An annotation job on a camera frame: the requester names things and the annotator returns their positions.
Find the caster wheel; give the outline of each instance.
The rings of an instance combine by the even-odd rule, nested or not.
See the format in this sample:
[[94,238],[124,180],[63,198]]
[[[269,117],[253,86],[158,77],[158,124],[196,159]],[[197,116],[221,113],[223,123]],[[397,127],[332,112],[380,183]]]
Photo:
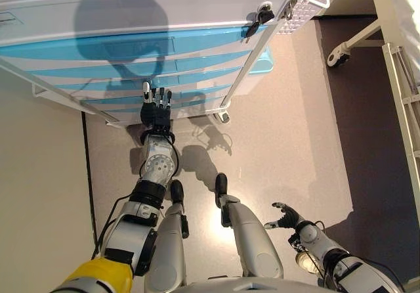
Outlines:
[[343,63],[345,63],[349,58],[350,58],[350,55],[342,55],[340,58],[338,58],[338,59],[336,59],[336,60],[334,60],[334,56],[333,55],[329,55],[329,58],[328,58],[328,61],[327,61],[327,64],[328,64],[328,66],[330,67],[330,68],[336,68],[336,67],[338,67],[339,65],[342,65]]
[[214,114],[216,119],[221,122],[222,124],[227,124],[230,121],[230,116],[227,110],[223,110],[221,112],[217,112]]
[[215,185],[215,198],[216,198],[216,205],[220,208],[220,197],[224,194],[228,194],[228,178],[225,174],[219,173],[216,177],[216,185]]
[[343,64],[350,58],[350,50],[345,43],[340,44],[331,52],[327,58],[327,65],[330,68],[336,68],[338,65]]
[[179,180],[175,179],[171,183],[171,199],[173,204],[184,202],[184,188]]

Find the robotic finger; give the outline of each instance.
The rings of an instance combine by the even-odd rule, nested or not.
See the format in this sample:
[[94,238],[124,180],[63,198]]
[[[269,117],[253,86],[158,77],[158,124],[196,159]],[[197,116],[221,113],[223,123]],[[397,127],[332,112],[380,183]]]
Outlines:
[[280,209],[280,211],[284,213],[284,216],[277,221],[265,223],[265,229],[275,229],[277,227],[283,227],[284,229],[295,229],[300,222],[304,221],[303,217],[301,217],[293,208],[289,207],[287,204],[275,202],[272,204],[272,206]]

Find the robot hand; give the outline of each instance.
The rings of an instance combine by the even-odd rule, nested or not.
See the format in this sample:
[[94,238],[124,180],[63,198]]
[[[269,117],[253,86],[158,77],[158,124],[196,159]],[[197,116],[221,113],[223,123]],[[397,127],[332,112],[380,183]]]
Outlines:
[[306,271],[323,278],[324,286],[348,293],[399,292],[386,275],[353,256],[293,208],[281,202],[275,202],[272,206],[279,208],[284,216],[265,224],[264,228],[294,229],[295,233],[289,238],[289,243],[297,252],[296,262]]
[[277,227],[283,227],[285,229],[296,229],[297,225],[304,221],[294,209],[289,207],[287,204],[281,202],[275,202],[272,204],[273,207],[280,209],[285,215],[277,221],[268,222],[264,224],[265,229],[275,229]]
[[172,92],[168,91],[165,97],[163,87],[159,88],[159,93],[156,93],[156,88],[152,89],[150,83],[144,81],[143,99],[144,102],[140,112],[142,123],[147,128],[151,128],[154,134],[168,136],[171,130]]

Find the blue drawer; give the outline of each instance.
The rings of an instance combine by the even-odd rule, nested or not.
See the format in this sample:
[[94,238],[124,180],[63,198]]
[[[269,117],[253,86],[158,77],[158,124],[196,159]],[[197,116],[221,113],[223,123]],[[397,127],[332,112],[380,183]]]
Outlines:
[[[179,108],[180,103],[184,102],[200,101],[203,99],[214,99],[217,97],[225,96],[231,86],[232,85],[229,84],[216,87],[175,92],[172,94],[173,108]],[[135,96],[109,99],[87,99],[81,102],[89,104],[99,110],[122,110],[141,108],[143,103],[143,97]]]
[[0,56],[39,60],[131,61],[220,47],[242,40],[247,29],[211,28],[61,39],[0,47]]
[[37,76],[52,76],[61,78],[144,78],[148,76],[172,74],[214,66],[235,60],[241,56],[248,55],[249,53],[250,51],[240,51],[226,53],[223,55],[201,56],[198,58],[180,58],[178,60],[85,66],[79,68],[57,68],[52,70],[34,70],[27,72]]

